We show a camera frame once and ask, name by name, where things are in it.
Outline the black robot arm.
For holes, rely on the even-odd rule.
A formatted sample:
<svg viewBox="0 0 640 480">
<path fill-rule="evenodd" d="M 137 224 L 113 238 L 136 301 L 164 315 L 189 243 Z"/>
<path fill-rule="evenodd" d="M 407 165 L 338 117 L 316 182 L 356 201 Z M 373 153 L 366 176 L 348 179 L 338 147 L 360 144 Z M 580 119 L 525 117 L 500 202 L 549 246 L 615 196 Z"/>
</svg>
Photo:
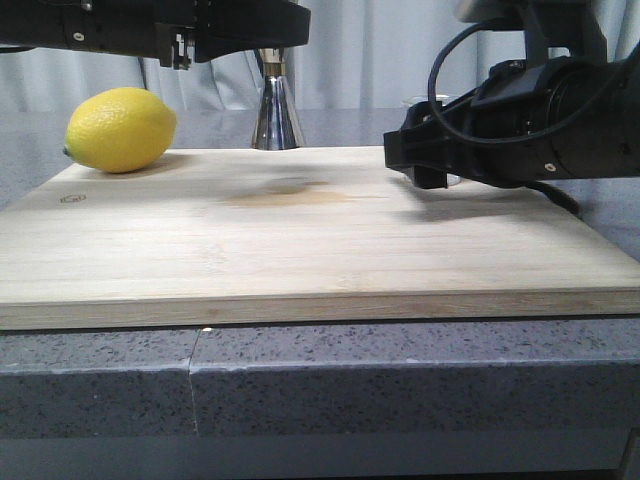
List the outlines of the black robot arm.
<svg viewBox="0 0 640 480">
<path fill-rule="evenodd" d="M 466 33 L 520 31 L 525 55 L 449 104 L 411 107 L 385 164 L 423 189 L 451 175 L 500 188 L 639 173 L 639 55 L 612 62 L 588 1 L 464 1 Z"/>
</svg>

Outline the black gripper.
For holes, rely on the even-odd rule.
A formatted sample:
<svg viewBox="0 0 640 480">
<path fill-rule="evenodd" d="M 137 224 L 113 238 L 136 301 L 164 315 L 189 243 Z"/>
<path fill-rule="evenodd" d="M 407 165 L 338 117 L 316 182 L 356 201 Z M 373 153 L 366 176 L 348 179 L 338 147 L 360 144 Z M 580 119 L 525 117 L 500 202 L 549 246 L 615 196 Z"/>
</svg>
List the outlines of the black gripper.
<svg viewBox="0 0 640 480">
<path fill-rule="evenodd" d="M 311 11 L 291 1 L 3 1 L 1 44 L 153 58 L 186 69 L 242 51 L 302 46 Z"/>
<path fill-rule="evenodd" d="M 532 135 L 561 121 L 543 138 Z M 471 134 L 523 143 L 477 150 L 480 164 L 500 180 L 635 177 L 639 173 L 639 65 L 592 65 L 560 57 L 519 73 L 492 68 L 471 103 Z M 447 188 L 478 181 L 469 145 L 451 137 L 432 116 L 425 96 L 408 101 L 401 127 L 383 135 L 384 162 L 413 186 Z"/>
</svg>

